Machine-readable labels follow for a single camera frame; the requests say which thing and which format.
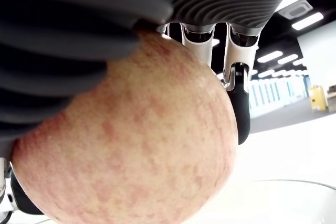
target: white robotic arm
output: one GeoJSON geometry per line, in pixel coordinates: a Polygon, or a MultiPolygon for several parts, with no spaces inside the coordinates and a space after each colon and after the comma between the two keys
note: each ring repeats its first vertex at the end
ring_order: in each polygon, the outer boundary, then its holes
{"type": "MultiPolygon", "coordinates": [[[[182,42],[211,67],[215,25],[190,26],[182,24],[182,42]]],[[[245,142],[250,130],[248,81],[255,61],[259,35],[245,36],[227,24],[224,55],[224,84],[231,99],[238,125],[239,144],[245,142]]]]}

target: apple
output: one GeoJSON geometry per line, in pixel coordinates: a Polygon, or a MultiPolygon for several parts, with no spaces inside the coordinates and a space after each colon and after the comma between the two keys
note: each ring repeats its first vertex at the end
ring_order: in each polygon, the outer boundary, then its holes
{"type": "Polygon", "coordinates": [[[16,142],[21,186],[57,223],[181,223],[232,171],[238,133],[221,82],[181,44],[139,34],[101,84],[16,142]]]}

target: gray floor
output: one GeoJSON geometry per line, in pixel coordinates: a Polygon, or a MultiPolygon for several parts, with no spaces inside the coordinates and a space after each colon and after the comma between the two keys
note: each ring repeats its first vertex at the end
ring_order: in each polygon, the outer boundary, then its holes
{"type": "Polygon", "coordinates": [[[280,127],[322,118],[330,114],[331,113],[329,112],[313,113],[310,106],[310,100],[304,99],[259,118],[252,119],[250,132],[257,133],[273,130],[280,127]]]}

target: black ceiling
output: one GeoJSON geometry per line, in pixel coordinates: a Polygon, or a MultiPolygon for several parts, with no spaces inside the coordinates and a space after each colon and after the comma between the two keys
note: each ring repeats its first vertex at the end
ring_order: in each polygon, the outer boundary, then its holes
{"type": "MultiPolygon", "coordinates": [[[[278,13],[275,13],[268,24],[265,26],[261,33],[259,41],[259,50],[257,50],[256,59],[260,58],[268,53],[280,50],[283,52],[284,56],[291,54],[297,54],[299,58],[302,58],[302,53],[297,41],[297,37],[307,33],[311,30],[316,29],[322,25],[336,20],[336,0],[307,0],[309,4],[313,6],[311,10],[306,15],[298,18],[297,20],[288,20],[278,13]],[[296,31],[292,28],[292,24],[306,18],[316,12],[321,12],[324,19],[301,30],[296,31]]],[[[181,41],[181,28],[179,24],[171,24],[171,36],[181,41]]],[[[216,73],[223,71],[224,64],[224,53],[225,53],[225,41],[226,41],[226,24],[217,24],[215,30],[215,38],[220,40],[220,44],[213,49],[213,60],[212,69],[216,73]]],[[[254,69],[259,72],[266,71],[268,69],[278,70],[304,70],[305,67],[302,65],[294,67],[293,64],[288,63],[284,65],[278,65],[276,60],[267,63],[258,63],[255,61],[254,69]]]]}

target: ceiling vent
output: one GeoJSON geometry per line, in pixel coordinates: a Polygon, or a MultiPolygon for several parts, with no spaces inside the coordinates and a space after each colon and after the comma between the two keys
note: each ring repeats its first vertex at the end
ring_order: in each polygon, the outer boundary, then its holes
{"type": "Polygon", "coordinates": [[[313,10],[313,7],[307,2],[307,0],[299,0],[280,10],[279,14],[289,20],[292,20],[303,16],[310,10],[313,10]]]}

